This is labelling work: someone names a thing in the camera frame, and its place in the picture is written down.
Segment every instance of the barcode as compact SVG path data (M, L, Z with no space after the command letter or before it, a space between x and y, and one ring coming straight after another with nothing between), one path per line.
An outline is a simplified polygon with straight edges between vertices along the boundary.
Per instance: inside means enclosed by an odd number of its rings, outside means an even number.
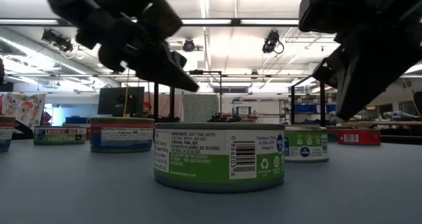
M255 141L233 141L231 148L230 179L255 178Z
M328 143L328 135L322 135L322 152L327 153L327 143Z
M359 135L358 134L345 134L344 135L344 142L359 142Z

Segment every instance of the gray table surface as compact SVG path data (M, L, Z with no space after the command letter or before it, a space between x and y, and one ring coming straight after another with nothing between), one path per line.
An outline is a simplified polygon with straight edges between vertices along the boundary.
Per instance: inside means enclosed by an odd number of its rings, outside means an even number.
M422 223L422 146L329 145L270 190L203 194L154 182L152 152L13 142L0 154L0 223Z

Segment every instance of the red can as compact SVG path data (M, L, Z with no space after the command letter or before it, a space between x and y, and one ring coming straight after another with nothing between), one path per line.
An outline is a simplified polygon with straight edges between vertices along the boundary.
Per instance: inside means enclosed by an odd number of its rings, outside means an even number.
M346 145L381 145L380 131L377 129L344 129L337 131L337 142Z

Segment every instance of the blue tuna can label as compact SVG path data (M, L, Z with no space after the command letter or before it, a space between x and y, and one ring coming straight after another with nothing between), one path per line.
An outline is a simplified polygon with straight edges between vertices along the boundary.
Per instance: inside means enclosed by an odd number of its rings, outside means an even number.
M91 147L102 150L147 150L153 124L91 124Z
M0 150L8 150L11 145L14 123L0 123Z

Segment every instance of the green tuna can label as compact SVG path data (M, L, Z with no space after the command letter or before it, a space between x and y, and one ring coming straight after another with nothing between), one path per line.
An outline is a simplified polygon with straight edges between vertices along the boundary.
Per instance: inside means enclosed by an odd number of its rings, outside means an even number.
M282 181L283 141L282 130L156 129L154 170L192 183Z
M86 128L35 128L34 144L83 144L85 141Z
M327 160L328 137L325 130L286 130L286 161Z

